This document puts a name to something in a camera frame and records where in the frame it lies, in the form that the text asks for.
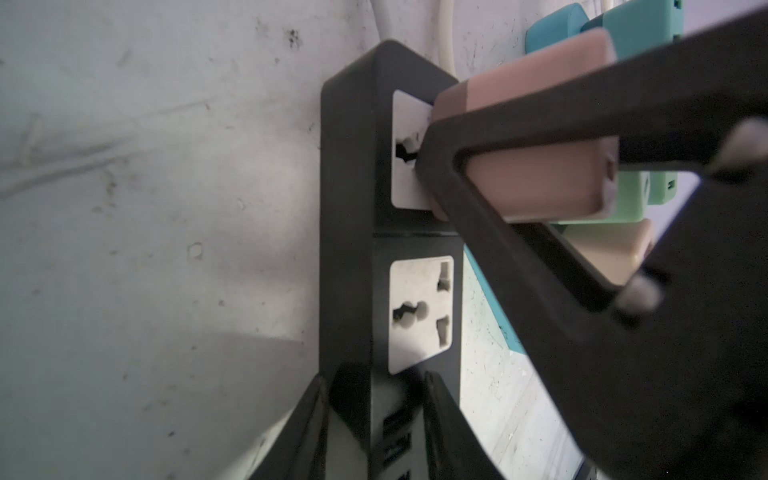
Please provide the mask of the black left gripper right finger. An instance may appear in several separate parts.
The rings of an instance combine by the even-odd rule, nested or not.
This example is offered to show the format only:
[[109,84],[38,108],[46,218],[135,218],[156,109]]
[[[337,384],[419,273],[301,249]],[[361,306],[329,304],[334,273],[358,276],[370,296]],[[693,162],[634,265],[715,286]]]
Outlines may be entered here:
[[437,372],[424,375],[423,410],[430,479],[503,479]]

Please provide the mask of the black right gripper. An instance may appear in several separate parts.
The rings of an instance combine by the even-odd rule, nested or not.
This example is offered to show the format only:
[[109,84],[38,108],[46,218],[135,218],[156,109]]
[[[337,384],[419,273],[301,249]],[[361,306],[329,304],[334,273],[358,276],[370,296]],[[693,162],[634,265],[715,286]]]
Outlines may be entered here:
[[628,282],[616,479],[767,475],[767,122],[729,136]]

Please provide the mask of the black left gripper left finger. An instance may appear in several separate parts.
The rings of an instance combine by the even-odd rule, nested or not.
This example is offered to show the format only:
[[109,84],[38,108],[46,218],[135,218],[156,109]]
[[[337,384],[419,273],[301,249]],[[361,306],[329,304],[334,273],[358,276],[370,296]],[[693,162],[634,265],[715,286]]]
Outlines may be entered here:
[[329,411],[328,384],[317,374],[250,479],[323,480]]

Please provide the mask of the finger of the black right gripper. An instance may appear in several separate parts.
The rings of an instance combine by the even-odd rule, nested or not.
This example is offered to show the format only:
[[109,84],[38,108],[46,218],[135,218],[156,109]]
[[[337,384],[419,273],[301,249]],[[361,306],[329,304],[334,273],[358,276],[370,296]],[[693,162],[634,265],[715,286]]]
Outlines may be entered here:
[[[571,113],[557,132],[616,136],[620,163],[641,170],[706,174],[743,121],[767,122],[767,12],[758,9],[654,51],[662,56],[661,82],[669,104],[666,131],[630,112],[636,98],[608,84],[619,63],[543,92],[564,96]],[[628,384],[622,347],[630,328],[617,301],[630,280],[614,287],[602,279],[552,227],[509,225],[464,173],[452,178],[449,220],[483,268],[513,329],[575,443],[595,466],[611,474],[620,413],[618,390]]]

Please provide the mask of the pink usb charger plug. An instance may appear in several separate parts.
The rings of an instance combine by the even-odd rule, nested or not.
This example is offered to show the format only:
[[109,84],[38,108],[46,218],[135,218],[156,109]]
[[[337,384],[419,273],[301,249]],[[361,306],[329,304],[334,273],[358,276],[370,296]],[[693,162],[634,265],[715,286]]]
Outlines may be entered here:
[[435,216],[462,172],[507,223],[587,221],[613,214],[619,140],[566,136],[564,96],[545,91],[573,83],[617,60],[610,34],[590,30],[441,92],[417,163]]

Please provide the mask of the beige pink charger plug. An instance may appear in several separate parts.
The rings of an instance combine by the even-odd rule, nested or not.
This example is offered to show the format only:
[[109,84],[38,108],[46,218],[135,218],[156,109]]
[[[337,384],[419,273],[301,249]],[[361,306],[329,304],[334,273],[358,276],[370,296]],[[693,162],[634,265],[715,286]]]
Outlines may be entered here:
[[624,285],[655,245],[650,219],[635,223],[569,225],[563,235],[615,285]]

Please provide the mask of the black power strip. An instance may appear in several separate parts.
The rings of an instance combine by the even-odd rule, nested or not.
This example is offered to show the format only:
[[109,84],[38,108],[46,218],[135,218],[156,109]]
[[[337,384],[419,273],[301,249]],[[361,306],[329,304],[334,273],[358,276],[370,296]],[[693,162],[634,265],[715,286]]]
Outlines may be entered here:
[[427,478],[423,377],[460,394],[464,244],[414,168],[454,84],[387,40],[321,91],[319,370],[354,440],[330,436],[330,479]]

